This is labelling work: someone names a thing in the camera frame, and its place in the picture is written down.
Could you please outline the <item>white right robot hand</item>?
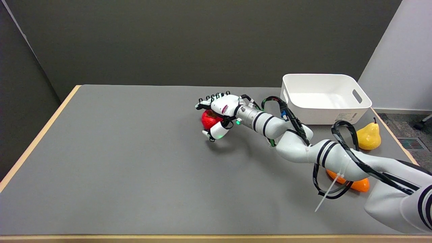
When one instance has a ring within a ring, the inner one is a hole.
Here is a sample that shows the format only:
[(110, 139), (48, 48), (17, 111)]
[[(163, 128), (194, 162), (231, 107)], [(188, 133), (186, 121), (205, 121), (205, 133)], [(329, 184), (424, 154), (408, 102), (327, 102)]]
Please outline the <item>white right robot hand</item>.
[(236, 120), (238, 109), (245, 104), (242, 97), (232, 95), (229, 91), (211, 95), (207, 100), (200, 98), (199, 103), (195, 105), (197, 110), (210, 110), (217, 117), (222, 118), (222, 121), (217, 122), (210, 129), (204, 129), (202, 133), (211, 142), (221, 139), (228, 133), (233, 120)]

